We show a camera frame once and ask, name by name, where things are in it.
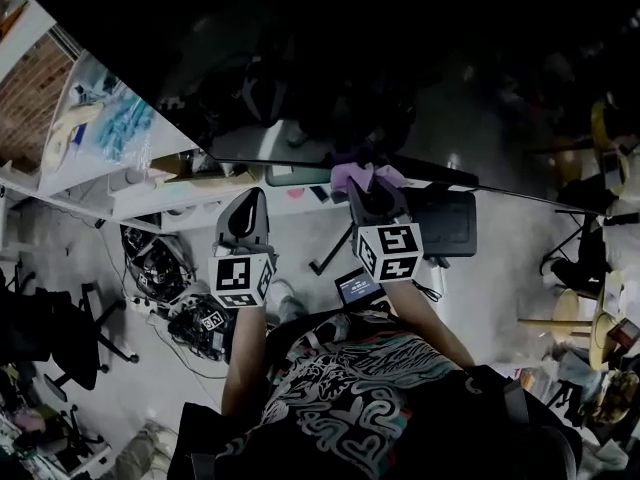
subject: brick wall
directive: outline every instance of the brick wall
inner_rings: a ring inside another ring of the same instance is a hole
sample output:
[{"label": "brick wall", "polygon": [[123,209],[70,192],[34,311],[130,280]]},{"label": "brick wall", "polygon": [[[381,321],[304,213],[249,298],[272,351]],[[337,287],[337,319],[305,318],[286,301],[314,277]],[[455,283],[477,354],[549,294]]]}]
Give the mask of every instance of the brick wall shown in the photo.
[{"label": "brick wall", "polygon": [[0,158],[30,172],[40,165],[71,59],[43,36],[0,82]]}]

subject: black tablet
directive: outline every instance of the black tablet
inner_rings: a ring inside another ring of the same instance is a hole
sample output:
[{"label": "black tablet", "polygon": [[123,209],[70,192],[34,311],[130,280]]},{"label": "black tablet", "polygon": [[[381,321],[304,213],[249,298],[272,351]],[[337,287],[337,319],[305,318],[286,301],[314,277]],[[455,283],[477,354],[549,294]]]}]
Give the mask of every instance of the black tablet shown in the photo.
[{"label": "black tablet", "polygon": [[371,276],[363,268],[354,270],[335,281],[338,294],[344,305],[354,302],[373,302],[384,296],[384,290],[378,283],[374,283]]}]

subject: small screen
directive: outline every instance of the small screen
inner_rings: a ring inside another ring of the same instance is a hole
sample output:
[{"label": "small screen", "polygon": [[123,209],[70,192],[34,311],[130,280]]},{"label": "small screen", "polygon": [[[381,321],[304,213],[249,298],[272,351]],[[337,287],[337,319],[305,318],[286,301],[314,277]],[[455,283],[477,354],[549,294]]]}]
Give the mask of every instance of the small screen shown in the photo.
[{"label": "small screen", "polygon": [[349,304],[365,297],[366,295],[375,293],[379,289],[380,285],[378,283],[374,283],[371,276],[366,272],[362,272],[356,277],[340,284],[340,291],[342,292],[345,304]]}]

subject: wooden stool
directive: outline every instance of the wooden stool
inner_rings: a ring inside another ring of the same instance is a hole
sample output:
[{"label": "wooden stool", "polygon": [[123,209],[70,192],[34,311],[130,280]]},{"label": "wooden stool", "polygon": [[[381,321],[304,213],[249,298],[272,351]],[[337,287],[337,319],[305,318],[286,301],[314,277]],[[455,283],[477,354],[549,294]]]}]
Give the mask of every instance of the wooden stool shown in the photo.
[{"label": "wooden stool", "polygon": [[[530,320],[518,318],[518,322],[526,325],[541,325],[549,327],[553,339],[560,343],[570,336],[589,338],[591,336],[592,320],[578,320],[580,318],[580,299],[573,290],[562,292],[553,310],[552,320]],[[575,331],[576,328],[587,328],[585,331]]]},{"label": "wooden stool", "polygon": [[556,303],[552,320],[518,318],[518,322],[549,327],[553,339],[557,342],[565,341],[570,336],[589,338],[589,364],[591,368],[596,371],[607,370],[605,358],[616,348],[616,343],[608,336],[608,333],[615,327],[617,319],[604,311],[603,300],[604,288],[598,296],[593,320],[578,320],[580,317],[578,294],[573,290],[565,290]]}]

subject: cable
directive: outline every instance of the cable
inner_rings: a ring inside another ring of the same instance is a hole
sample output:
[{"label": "cable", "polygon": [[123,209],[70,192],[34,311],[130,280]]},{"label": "cable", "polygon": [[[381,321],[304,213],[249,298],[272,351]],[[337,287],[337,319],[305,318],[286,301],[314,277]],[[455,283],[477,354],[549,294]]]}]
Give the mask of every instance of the cable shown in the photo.
[{"label": "cable", "polygon": [[71,213],[70,211],[67,210],[63,210],[62,208],[58,208],[57,206],[52,206],[48,203],[45,203],[44,201],[40,201],[39,199],[35,199],[35,203],[40,206],[41,208],[48,208],[49,210],[53,210],[56,212],[60,212],[60,213],[64,213],[65,215],[68,215],[69,217],[71,217],[72,219],[76,219],[79,220],[80,222],[82,222],[85,226],[91,228],[91,229],[96,229],[95,224],[89,224],[86,220],[84,220],[82,217],[76,217],[73,213]]},{"label": "cable", "polygon": [[438,293],[433,288],[427,288],[426,286],[422,286],[420,283],[416,281],[413,281],[413,284],[418,290],[420,290],[422,293],[426,295],[427,299],[429,299],[432,302],[439,302],[440,299],[442,298],[442,294]]},{"label": "cable", "polygon": [[160,339],[162,340],[162,342],[163,342],[167,347],[169,347],[169,348],[171,349],[171,351],[176,355],[176,357],[177,357],[178,359],[180,359],[180,362],[183,364],[183,366],[184,366],[187,370],[189,370],[191,373],[193,373],[193,374],[195,374],[195,375],[197,375],[197,376],[199,376],[199,377],[202,377],[203,379],[209,379],[209,380],[223,380],[223,379],[226,379],[226,378],[227,378],[227,376],[226,376],[226,375],[225,375],[224,377],[210,377],[210,376],[208,376],[208,375],[204,375],[204,374],[200,373],[199,371],[194,370],[193,368],[191,368],[191,366],[189,366],[189,364],[187,364],[187,362],[182,358],[182,356],[181,356],[180,354],[178,354],[178,352],[177,352],[177,351],[176,351],[176,349],[173,347],[173,345],[171,345],[171,343],[169,343],[167,340],[165,340],[165,339],[160,335],[160,333],[158,332],[158,328],[157,328],[155,325],[150,324],[148,320],[149,320],[149,319],[147,318],[146,324],[147,324],[147,325],[150,325],[151,327],[153,327],[153,330],[155,331],[155,333],[156,333],[156,335],[158,336],[158,338],[160,338]]},{"label": "cable", "polygon": [[96,183],[98,183],[98,181],[99,181],[99,180],[100,180],[100,178],[96,178],[95,180],[93,180],[93,183],[91,184],[91,186],[90,186],[90,187],[89,187],[89,188],[84,192],[84,194],[82,194],[82,195],[80,196],[80,199],[78,199],[78,202],[79,202],[79,203],[81,203],[81,202],[82,202],[82,200],[83,200],[85,197],[87,197],[87,194],[93,190],[93,187],[95,187],[95,186],[96,186]]},{"label": "cable", "polygon": [[104,244],[104,248],[107,251],[107,256],[109,256],[109,263],[111,263],[111,266],[113,267],[113,271],[116,273],[116,277],[118,278],[118,281],[120,281],[120,285],[122,286],[122,293],[125,297],[128,297],[129,295],[127,294],[127,289],[124,287],[124,278],[127,275],[126,261],[125,261],[124,274],[122,275],[122,277],[120,277],[120,272],[118,272],[118,269],[116,268],[116,264],[113,262],[113,258],[111,257],[111,252],[109,252],[109,246],[107,245],[107,241],[105,240],[104,235],[99,229],[96,229],[96,228],[93,228],[93,229],[95,229],[100,235],[100,238],[102,238],[102,243]]}]

